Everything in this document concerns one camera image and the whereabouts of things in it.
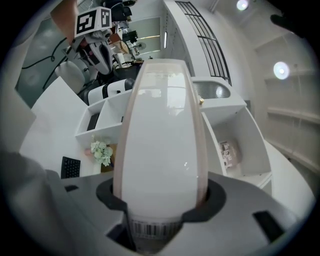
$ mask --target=white flower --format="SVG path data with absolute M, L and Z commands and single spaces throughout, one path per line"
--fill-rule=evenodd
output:
M 91 153 L 94 153 L 99 148 L 99 141 L 91 143 Z
M 109 164 L 110 164 L 110 157 L 107 157 L 107 158 L 104 159 L 103 165 L 104 166 L 108 166 Z
M 104 151 L 107 148 L 107 144 L 104 142 L 99 142 L 99 149 Z
M 102 152 L 100 150 L 97 150 L 96 152 L 94 152 L 94 158 L 95 159 L 101 159 L 102 158 Z
M 110 158 L 110 157 L 112 156 L 113 152 L 114 152 L 113 149 L 108 146 L 108 147 L 104 150 L 103 153 Z

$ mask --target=white bottle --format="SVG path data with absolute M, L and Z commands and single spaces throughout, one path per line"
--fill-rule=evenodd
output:
M 204 201 L 208 187 L 199 97 L 184 61 L 144 62 L 121 129 L 113 193 L 128 205 L 138 250 L 154 253 L 156 242 L 179 230 L 182 214 Z

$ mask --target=barcode label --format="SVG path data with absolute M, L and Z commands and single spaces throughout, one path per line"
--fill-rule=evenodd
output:
M 165 240 L 173 237 L 180 227 L 180 222 L 148 223 L 131 220 L 131 233 L 136 238 Z

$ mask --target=flower bouquet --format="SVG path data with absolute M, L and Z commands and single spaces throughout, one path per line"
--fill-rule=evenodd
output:
M 108 166 L 111 162 L 110 158 L 113 154 L 112 148 L 109 147 L 110 140 L 105 138 L 99 141 L 95 140 L 94 136 L 92 137 L 94 142 L 91 143 L 91 153 L 99 164 Z

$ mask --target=black keyboard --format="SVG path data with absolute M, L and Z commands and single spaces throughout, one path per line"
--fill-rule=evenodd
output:
M 80 177 L 80 162 L 80 160 L 64 156 L 61 165 L 61 179 Z

